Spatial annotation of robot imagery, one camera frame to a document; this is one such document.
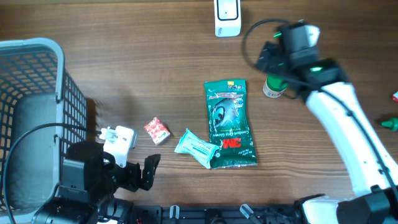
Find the green lid jar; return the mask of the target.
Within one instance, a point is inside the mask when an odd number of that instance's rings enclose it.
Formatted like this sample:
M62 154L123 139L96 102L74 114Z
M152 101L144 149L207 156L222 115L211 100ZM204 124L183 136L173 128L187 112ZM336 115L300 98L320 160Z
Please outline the green lid jar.
M269 98L278 98L284 93L288 85L283 79L269 75L264 82L263 92Z

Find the small red snack box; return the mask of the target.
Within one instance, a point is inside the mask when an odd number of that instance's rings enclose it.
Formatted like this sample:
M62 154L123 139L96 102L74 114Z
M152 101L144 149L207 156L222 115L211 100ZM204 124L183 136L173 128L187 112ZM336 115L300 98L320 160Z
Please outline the small red snack box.
M144 129L156 145L159 145L171 135L169 129L157 117L154 117L152 121L146 124Z

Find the mint green tissue pack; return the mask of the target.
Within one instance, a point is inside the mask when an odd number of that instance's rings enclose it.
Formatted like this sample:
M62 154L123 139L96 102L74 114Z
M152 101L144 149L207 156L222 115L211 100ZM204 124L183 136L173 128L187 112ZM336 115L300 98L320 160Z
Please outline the mint green tissue pack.
M186 129L186 133L180 138L174 152L190 154L206 169L211 169L210 161L219 149L219 146L198 138L189 129Z

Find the green 3M gloves package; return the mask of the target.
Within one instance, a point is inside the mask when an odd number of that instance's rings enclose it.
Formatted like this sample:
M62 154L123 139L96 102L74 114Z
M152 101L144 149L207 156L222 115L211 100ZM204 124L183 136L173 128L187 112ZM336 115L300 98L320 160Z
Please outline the green 3M gloves package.
M246 114L246 81L204 83L209 142L217 145L212 169L257 165L256 150Z

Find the red sauce bottle green cap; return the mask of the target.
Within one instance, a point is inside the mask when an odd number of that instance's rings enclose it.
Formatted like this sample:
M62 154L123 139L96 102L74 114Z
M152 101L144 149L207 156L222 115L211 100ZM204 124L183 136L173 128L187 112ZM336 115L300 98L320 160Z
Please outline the red sauce bottle green cap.
M381 126L387 129L390 129L391 131L397 131L398 130L398 118L391 118L387 121L382 121Z

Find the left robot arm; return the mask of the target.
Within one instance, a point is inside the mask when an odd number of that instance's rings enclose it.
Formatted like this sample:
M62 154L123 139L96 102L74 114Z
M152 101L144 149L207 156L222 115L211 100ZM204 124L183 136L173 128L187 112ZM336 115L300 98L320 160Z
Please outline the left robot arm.
M36 211L32 223L154 223L154 216L115 198L114 193L119 188L150 190L160 159L160 154L153 154L145 159L144 167L132 163L119 167L100 143L72 144L55 194Z

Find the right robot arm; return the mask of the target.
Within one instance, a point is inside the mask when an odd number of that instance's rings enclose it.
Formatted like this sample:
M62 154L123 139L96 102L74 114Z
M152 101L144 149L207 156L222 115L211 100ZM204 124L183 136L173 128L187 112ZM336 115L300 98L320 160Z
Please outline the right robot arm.
M267 43L256 68L280 78L301 97L337 148L348 171L352 199L317 196L302 203L307 223L396 223L397 163L379 139L339 63L320 59L320 30L278 21L276 44Z

